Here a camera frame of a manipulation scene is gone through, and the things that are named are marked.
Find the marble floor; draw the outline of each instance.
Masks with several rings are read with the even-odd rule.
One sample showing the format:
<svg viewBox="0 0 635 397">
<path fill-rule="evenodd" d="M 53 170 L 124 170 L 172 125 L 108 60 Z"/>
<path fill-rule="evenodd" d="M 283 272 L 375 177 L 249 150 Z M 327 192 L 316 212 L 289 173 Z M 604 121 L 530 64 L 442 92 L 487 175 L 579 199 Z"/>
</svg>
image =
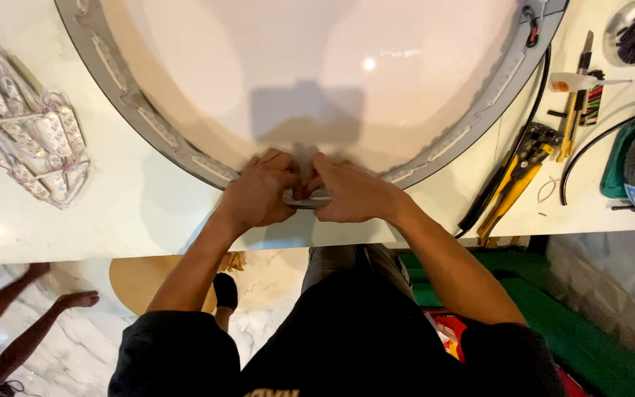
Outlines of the marble floor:
<svg viewBox="0 0 635 397">
<path fill-rule="evenodd" d="M 273 335 L 300 296 L 308 249 L 250 251 L 246 259 L 244 271 L 231 273 L 240 297 L 229 322 L 242 366 Z M 136 320 L 111 290 L 109 266 L 109 260 L 53 264 L 49 275 L 19 295 L 0 318 L 0 353 L 59 294 L 95 289 L 101 300 L 93 308 L 63 313 L 31 358 L 9 379 L 21 381 L 26 392 L 43 397 L 107 394 L 121 332 Z M 0 287 L 26 268 L 25 264 L 0 266 Z"/>
</svg>

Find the person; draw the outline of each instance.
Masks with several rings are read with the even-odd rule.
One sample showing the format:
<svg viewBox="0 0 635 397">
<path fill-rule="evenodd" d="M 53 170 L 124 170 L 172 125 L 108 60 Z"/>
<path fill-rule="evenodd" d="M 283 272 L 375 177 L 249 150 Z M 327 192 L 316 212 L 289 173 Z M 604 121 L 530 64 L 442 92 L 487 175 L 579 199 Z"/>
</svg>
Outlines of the person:
<svg viewBox="0 0 635 397">
<path fill-rule="evenodd" d="M 110 396 L 563 396 L 541 336 L 494 277 L 398 187 L 317 153 L 302 186 L 293 157 L 270 149 L 225 189 L 216 211 L 123 332 Z M 389 222 L 447 309 L 469 320 L 466 364 L 445 352 L 406 272 L 380 244 L 312 248 L 295 307 L 240 370 L 232 338 L 200 308 L 218 263 L 251 228 L 295 214 L 282 200 L 325 187 L 321 222 Z"/>
<path fill-rule="evenodd" d="M 49 264 L 31 264 L 28 270 L 13 283 L 0 289 L 0 317 L 16 297 L 30 284 L 50 271 Z M 29 329 L 14 339 L 0 355 L 0 396 L 13 396 L 17 390 L 6 383 L 6 379 L 33 354 L 36 347 L 55 323 L 58 316 L 72 307 L 91 307 L 99 302 L 97 292 L 67 294 L 60 296 L 43 316 Z"/>
</svg>

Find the wire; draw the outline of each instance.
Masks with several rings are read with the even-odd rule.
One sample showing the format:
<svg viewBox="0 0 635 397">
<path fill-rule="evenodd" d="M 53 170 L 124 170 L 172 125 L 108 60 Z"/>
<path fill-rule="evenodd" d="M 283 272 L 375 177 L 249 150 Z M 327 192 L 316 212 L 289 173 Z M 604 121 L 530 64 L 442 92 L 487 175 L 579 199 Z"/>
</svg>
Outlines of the wire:
<svg viewBox="0 0 635 397">
<path fill-rule="evenodd" d="M 511 166 L 511 163 L 514 161 L 516 156 L 516 149 L 518 149 L 519 145 L 521 145 L 521 141 L 524 139 L 525 132 L 528 130 L 531 122 L 534 121 L 535 113 L 538 111 L 538 107 L 541 105 L 542 95 L 545 92 L 545 87 L 548 84 L 548 74 L 550 73 L 550 54 L 552 52 L 552 46 L 549 44 L 548 48 L 545 50 L 545 54 L 543 56 L 543 68 L 542 68 L 542 77 L 541 77 L 541 85 L 538 87 L 538 94 L 535 96 L 535 102 L 533 109 L 531 109 L 531 113 L 528 115 L 528 119 L 525 121 L 524 128 L 519 132 L 519 136 L 516 138 L 516 143 L 513 146 L 509 154 L 509 158 L 507 159 L 506 165 L 502 166 L 504 171 Z M 496 188 L 501 184 L 501 180 L 503 179 L 503 173 L 499 173 L 500 175 L 496 175 L 495 179 L 498 179 L 498 183 L 496 186 L 493 186 L 491 189 L 486 189 L 486 192 L 483 192 L 478 198 L 475 199 L 472 207 L 467 212 L 467 215 L 464 216 L 462 221 L 458 224 L 462 231 L 458 233 L 455 238 L 459 239 L 465 235 L 469 230 L 472 229 L 477 220 L 481 217 L 482 213 L 486 209 L 487 205 L 491 202 L 494 197 L 494 193 L 496 193 Z"/>
<path fill-rule="evenodd" d="M 607 135 L 609 135 L 610 133 L 622 128 L 623 126 L 635 122 L 635 116 L 630 117 L 626 120 L 624 120 L 623 122 L 618 123 L 617 125 L 613 126 L 612 128 L 608 129 L 607 131 L 602 132 L 601 134 L 597 135 L 597 137 L 595 139 L 593 139 L 590 143 L 587 143 L 582 149 L 580 149 L 580 151 L 575 155 L 575 157 L 572 158 L 572 160 L 570 160 L 569 165 L 565 168 L 565 171 L 563 171 L 562 173 L 562 177 L 560 178 L 560 202 L 562 203 L 562 205 L 567 205 L 567 178 L 570 176 L 570 172 L 572 171 L 572 167 L 575 166 L 575 164 L 577 164 L 577 161 L 580 159 L 580 157 L 582 157 L 582 155 L 589 150 L 592 146 L 594 146 L 595 143 L 599 142 L 600 140 L 604 139 L 604 137 L 606 137 Z"/>
</svg>

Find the white workbench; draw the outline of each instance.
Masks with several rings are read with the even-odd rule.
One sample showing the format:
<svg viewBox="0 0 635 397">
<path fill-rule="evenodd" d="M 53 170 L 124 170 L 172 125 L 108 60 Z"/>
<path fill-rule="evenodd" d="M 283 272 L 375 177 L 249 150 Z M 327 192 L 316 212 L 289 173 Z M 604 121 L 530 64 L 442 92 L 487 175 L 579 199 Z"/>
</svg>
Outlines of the white workbench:
<svg viewBox="0 0 635 397">
<path fill-rule="evenodd" d="M 608 78 L 634 78 L 635 68 L 615 68 L 604 60 L 600 39 L 605 24 L 625 0 L 573 0 L 553 41 L 552 71 L 575 71 L 587 30 L 597 35 L 592 68 Z M 199 233 L 221 192 L 205 185 L 160 155 L 122 119 L 87 72 L 52 0 L 0 0 L 0 46 L 18 58 L 39 87 L 65 92 L 78 113 L 93 163 L 90 178 L 73 205 L 59 211 L 34 200 L 0 168 L 0 264 L 70 261 L 178 254 Z M 454 231 L 487 174 L 523 124 L 524 108 L 535 94 L 530 82 L 503 117 L 463 155 L 408 189 L 446 229 Z M 563 110 L 567 95 L 547 91 L 536 121 L 554 128 L 545 115 Z M 604 89 L 601 122 L 578 132 L 577 147 L 635 114 L 635 81 Z M 635 213 L 612 212 L 599 181 L 613 136 L 590 150 L 568 186 L 567 207 L 557 193 L 538 204 L 540 187 L 559 178 L 552 160 L 499 222 L 492 236 L 634 230 Z M 467 237 L 474 237 L 474 230 Z M 392 242 L 398 233 L 381 221 L 338 225 L 299 211 L 280 225 L 251 230 L 233 249 L 310 247 Z"/>
</svg>

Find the black t-shirt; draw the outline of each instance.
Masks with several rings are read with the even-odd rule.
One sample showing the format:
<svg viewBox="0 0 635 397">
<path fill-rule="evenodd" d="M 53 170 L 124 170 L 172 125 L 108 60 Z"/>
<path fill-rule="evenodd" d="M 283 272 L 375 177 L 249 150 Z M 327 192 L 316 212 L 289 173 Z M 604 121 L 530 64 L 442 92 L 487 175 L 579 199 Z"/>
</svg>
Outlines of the black t-shirt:
<svg viewBox="0 0 635 397">
<path fill-rule="evenodd" d="M 542 338 L 475 324 L 466 364 L 419 307 L 377 275 L 333 273 L 304 292 L 240 372 L 232 338 L 205 313 L 144 314 L 123 333 L 110 396 L 564 396 Z"/>
</svg>

